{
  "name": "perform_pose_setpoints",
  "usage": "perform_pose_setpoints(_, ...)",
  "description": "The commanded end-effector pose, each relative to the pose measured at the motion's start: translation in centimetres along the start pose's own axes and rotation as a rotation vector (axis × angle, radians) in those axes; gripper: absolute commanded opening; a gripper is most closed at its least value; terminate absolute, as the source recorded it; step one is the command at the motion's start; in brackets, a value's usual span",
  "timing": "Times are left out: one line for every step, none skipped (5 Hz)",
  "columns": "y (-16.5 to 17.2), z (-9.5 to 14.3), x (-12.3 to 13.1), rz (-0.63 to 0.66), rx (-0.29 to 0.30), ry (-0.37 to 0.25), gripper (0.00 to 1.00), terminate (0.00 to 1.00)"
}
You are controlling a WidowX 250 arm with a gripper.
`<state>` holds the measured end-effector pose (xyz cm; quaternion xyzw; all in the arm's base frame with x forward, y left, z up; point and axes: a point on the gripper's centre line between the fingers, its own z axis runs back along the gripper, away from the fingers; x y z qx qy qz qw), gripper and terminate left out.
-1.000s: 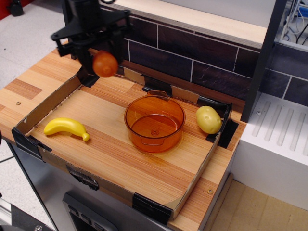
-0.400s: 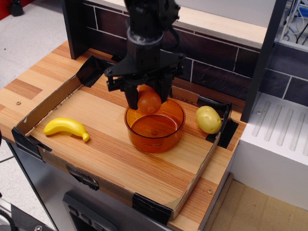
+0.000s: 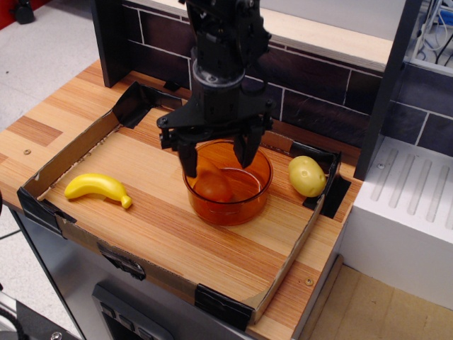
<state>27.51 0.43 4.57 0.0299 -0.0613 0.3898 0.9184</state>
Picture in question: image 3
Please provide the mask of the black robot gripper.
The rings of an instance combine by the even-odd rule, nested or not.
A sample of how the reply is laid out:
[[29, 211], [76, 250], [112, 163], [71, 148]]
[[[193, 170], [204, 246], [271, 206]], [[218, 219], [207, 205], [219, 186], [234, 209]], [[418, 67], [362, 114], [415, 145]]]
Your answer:
[[188, 102], [157, 120], [161, 146], [177, 146], [186, 176], [197, 176], [196, 144], [233, 137], [234, 154], [243, 169], [253, 162], [262, 135], [272, 128], [275, 102], [264, 96], [265, 87], [246, 91], [237, 84], [230, 88], [196, 83]]

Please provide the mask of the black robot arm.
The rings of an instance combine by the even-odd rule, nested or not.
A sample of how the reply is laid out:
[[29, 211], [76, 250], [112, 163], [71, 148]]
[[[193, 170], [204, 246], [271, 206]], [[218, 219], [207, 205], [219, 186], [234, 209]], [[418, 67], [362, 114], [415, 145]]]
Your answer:
[[242, 87], [246, 70], [268, 51], [259, 1], [186, 1], [195, 34], [192, 95], [157, 120], [161, 146], [178, 153], [186, 176], [197, 176], [197, 144], [231, 137], [242, 168], [251, 165], [271, 130], [275, 103], [264, 88]]

